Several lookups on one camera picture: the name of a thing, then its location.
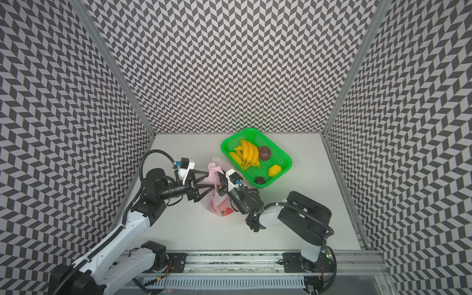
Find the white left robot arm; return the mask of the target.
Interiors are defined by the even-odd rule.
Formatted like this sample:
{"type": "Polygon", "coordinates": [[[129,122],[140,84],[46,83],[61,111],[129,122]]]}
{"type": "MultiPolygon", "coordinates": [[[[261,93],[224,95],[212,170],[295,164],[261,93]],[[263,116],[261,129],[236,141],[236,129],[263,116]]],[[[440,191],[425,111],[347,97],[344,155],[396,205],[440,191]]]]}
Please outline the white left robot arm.
{"type": "Polygon", "coordinates": [[[216,184],[206,184],[207,172],[194,170],[193,164],[183,161],[174,164],[175,175],[166,175],[163,169],[154,168],[140,174],[137,195],[125,209],[118,224],[101,242],[70,265],[61,264],[50,274],[50,295],[113,295],[129,281],[135,281],[141,273],[149,271],[161,280],[172,270],[177,270],[184,260],[172,258],[166,246],[148,241],[123,262],[117,260],[123,252],[148,230],[168,207],[170,199],[187,197],[200,201],[205,193],[224,184],[225,174],[218,172],[216,184]]]}

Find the pink plastic bag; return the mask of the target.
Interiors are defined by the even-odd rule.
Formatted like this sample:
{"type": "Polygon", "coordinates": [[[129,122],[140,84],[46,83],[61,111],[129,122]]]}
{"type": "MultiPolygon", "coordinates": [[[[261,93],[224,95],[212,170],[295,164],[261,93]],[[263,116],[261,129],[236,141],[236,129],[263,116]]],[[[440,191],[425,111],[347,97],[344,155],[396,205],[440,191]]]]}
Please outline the pink plastic bag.
{"type": "Polygon", "coordinates": [[[209,192],[200,202],[205,209],[211,213],[223,217],[235,213],[231,199],[227,194],[219,195],[218,189],[221,188],[221,181],[218,178],[218,172],[225,173],[232,167],[223,159],[214,157],[208,164],[209,175],[205,177],[200,184],[211,184],[213,190],[209,192]]]}

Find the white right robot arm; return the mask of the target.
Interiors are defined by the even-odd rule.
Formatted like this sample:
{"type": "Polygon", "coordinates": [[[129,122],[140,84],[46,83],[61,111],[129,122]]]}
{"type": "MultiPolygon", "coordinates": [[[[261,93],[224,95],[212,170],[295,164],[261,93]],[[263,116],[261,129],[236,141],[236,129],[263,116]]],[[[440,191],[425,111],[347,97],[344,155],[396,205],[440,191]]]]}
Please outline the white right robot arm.
{"type": "Polygon", "coordinates": [[[235,170],[218,172],[217,176],[221,182],[218,194],[229,196],[231,205],[246,216],[245,222],[253,232],[285,225],[304,241],[299,257],[301,269],[306,272],[321,269],[320,254],[325,250],[328,238],[334,235],[329,226],[330,209],[296,191],[291,191],[281,202],[266,205],[259,191],[244,185],[235,170]]]}

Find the yellow fake lemon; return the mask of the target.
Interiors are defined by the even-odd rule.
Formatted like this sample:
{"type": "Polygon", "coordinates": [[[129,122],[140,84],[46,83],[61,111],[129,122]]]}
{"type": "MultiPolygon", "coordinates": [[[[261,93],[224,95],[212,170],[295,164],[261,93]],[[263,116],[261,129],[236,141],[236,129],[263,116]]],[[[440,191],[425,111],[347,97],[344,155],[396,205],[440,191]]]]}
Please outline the yellow fake lemon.
{"type": "Polygon", "coordinates": [[[273,165],[268,169],[268,175],[271,178],[275,178],[277,175],[279,175],[283,171],[282,166],[280,165],[273,165]]]}

